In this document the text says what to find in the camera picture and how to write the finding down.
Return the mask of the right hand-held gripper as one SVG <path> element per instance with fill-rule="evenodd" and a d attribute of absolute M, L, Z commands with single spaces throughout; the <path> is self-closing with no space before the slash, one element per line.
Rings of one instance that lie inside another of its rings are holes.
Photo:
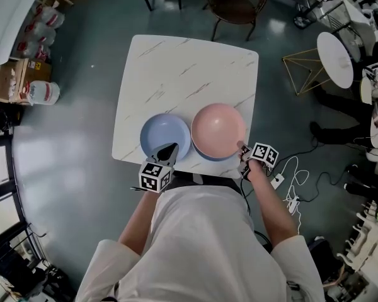
<path fill-rule="evenodd" d="M 253 147 L 249 147 L 243 141 L 238 141 L 238 148 L 240 150 L 240 164 L 238 167 L 242 179 L 249 180 L 248 174 L 250 172 L 249 161 L 259 161 L 262 167 L 272 171 L 278 159 L 279 152 L 270 145 L 264 143 L 255 143 Z"/>

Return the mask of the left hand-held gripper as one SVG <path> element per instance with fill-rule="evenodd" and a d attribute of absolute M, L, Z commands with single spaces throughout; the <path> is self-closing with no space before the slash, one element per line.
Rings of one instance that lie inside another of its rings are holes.
<path fill-rule="evenodd" d="M 139 187 L 154 193 L 165 191 L 172 180 L 178 152 L 179 145 L 176 142 L 155 148 L 140 167 Z"/>

